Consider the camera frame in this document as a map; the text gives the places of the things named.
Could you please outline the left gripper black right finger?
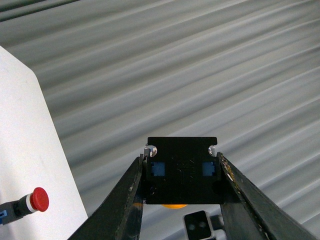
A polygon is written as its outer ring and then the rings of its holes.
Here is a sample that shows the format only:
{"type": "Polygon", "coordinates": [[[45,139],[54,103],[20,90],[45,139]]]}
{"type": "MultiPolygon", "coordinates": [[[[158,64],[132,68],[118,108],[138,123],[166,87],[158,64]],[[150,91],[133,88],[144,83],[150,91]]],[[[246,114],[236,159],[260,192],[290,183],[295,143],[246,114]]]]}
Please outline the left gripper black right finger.
{"type": "Polygon", "coordinates": [[[279,208],[221,152],[221,213],[229,240],[314,240],[316,237],[279,208]]]}

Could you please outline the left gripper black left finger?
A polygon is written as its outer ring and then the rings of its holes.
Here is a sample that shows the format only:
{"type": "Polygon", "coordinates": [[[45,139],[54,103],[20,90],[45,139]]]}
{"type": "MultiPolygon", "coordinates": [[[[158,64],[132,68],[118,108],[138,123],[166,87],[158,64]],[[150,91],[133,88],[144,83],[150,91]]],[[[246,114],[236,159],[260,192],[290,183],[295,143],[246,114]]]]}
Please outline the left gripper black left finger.
{"type": "Polygon", "coordinates": [[[143,199],[140,182],[143,157],[137,157],[97,210],[69,237],[70,240],[138,240],[143,199]]]}

